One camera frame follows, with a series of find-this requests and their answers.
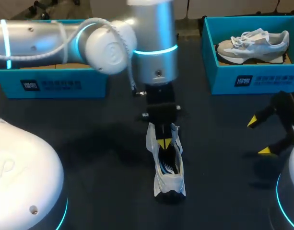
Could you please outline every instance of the teal shoe box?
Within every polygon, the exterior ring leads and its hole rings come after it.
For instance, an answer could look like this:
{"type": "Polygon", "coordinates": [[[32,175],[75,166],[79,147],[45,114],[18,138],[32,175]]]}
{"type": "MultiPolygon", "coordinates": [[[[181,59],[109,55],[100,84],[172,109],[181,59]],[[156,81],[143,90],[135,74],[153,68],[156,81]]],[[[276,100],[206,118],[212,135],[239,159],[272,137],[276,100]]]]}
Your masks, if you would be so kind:
{"type": "Polygon", "coordinates": [[[294,16],[206,18],[202,57],[212,94],[257,94],[294,91],[294,16]],[[219,64],[214,46],[231,36],[262,28],[269,33],[290,34],[287,56],[292,64],[219,64]]]}
{"type": "MultiPolygon", "coordinates": [[[[83,20],[58,21],[81,23],[83,20]]],[[[106,75],[92,68],[71,69],[71,65],[65,65],[70,69],[0,69],[0,85],[10,99],[105,97],[106,75]]]]}

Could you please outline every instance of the screw hole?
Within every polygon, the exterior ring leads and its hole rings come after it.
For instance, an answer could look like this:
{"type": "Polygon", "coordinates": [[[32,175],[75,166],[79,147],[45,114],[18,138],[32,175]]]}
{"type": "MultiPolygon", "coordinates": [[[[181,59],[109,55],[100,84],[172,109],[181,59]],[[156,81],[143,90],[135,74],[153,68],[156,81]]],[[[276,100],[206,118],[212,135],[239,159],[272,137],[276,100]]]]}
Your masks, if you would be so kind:
{"type": "Polygon", "coordinates": [[[35,205],[30,206],[30,213],[32,213],[33,215],[37,215],[38,214],[38,208],[35,205]]]}
{"type": "Polygon", "coordinates": [[[161,72],[160,70],[157,70],[157,71],[155,72],[155,74],[156,74],[156,76],[160,77],[160,76],[162,75],[162,72],[161,72]]]}

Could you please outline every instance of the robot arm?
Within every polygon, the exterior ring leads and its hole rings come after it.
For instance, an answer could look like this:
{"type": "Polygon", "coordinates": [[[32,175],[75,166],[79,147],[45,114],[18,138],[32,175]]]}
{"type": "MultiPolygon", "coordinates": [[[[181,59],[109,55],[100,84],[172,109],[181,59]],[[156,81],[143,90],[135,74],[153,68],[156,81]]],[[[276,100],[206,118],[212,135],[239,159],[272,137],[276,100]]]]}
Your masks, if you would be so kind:
{"type": "Polygon", "coordinates": [[[123,37],[129,54],[132,55],[137,47],[135,33],[128,23],[113,21],[111,25],[119,33],[114,35],[110,28],[96,24],[96,21],[97,19],[91,19],[80,25],[55,21],[41,23],[1,20],[0,55],[11,56],[13,59],[0,59],[0,69],[83,63],[105,74],[119,73],[127,66],[124,57],[127,54],[123,53],[121,42],[117,41],[118,35],[123,37]],[[71,35],[74,35],[73,39],[67,41],[71,35]]]}
{"type": "Polygon", "coordinates": [[[131,58],[138,63],[147,111],[163,149],[172,139],[177,106],[172,81],[177,77],[177,44],[172,0],[128,0],[131,17],[109,22],[91,18],[80,25],[0,21],[0,68],[85,63],[116,74],[128,66],[134,94],[131,58]]]}

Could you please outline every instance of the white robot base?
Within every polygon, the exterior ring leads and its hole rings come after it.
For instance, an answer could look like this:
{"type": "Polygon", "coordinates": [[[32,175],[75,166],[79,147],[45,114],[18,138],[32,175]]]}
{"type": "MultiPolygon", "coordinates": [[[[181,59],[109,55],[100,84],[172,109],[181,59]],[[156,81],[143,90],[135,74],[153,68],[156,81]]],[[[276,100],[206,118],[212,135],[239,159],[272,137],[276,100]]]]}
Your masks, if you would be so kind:
{"type": "Polygon", "coordinates": [[[0,230],[61,230],[67,208],[57,153],[0,119],[0,230]]]}
{"type": "Polygon", "coordinates": [[[294,148],[278,178],[269,217],[274,230],[294,230],[294,148]]]}

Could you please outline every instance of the shoe tongue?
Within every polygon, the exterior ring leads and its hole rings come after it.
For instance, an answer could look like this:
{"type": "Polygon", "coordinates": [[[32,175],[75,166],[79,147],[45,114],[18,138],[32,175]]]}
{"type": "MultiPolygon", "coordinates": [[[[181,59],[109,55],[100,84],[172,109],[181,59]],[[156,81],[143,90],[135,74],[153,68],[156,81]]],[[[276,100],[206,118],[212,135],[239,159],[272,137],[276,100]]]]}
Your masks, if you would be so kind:
{"type": "Polygon", "coordinates": [[[252,41],[258,41],[263,38],[265,38],[266,41],[269,41],[270,39],[269,33],[267,31],[263,31],[262,29],[252,31],[248,33],[246,36],[249,37],[252,41]]]}

